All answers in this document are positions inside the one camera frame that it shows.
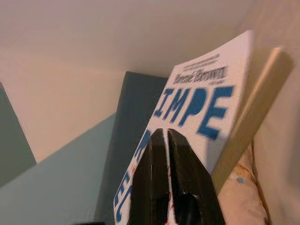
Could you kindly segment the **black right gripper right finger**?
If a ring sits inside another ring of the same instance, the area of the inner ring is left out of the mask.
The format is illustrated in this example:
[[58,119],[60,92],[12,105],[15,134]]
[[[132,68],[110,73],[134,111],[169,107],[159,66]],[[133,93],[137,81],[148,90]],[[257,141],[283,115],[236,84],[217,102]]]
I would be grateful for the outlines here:
[[185,136],[167,131],[175,221],[178,225],[225,225],[212,179]]

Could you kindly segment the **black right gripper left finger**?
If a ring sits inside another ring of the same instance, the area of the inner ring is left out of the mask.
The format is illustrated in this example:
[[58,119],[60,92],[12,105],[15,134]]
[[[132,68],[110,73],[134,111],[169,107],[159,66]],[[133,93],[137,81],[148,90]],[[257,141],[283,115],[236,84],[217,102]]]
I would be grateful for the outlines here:
[[163,130],[157,129],[134,173],[130,225],[165,225],[169,195],[165,141]]

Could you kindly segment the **pink pillow with coloured spots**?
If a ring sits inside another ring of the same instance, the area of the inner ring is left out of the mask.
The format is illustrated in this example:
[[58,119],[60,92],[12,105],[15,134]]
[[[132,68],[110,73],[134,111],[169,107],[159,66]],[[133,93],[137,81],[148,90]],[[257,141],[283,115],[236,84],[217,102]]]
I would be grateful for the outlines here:
[[253,147],[251,142],[218,194],[225,225],[269,225],[254,175]]

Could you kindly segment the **white blue magazine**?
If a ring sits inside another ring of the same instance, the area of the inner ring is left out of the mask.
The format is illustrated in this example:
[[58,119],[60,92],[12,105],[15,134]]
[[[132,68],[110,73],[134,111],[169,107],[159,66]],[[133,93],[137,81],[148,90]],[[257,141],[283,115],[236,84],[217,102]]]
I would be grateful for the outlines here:
[[170,195],[165,225],[178,225],[167,131],[174,129],[186,137],[212,179],[241,104],[252,49],[253,32],[248,30],[217,49],[174,67],[115,194],[115,225],[130,225],[134,173],[157,129],[163,130],[168,168]]

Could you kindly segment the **grey-blue upholstered headboard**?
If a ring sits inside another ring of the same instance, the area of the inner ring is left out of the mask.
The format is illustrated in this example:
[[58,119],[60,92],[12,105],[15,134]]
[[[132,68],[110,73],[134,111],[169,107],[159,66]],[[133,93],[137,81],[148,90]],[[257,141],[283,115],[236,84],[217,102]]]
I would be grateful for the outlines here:
[[167,78],[127,71],[101,181],[95,221],[114,225],[113,201]]

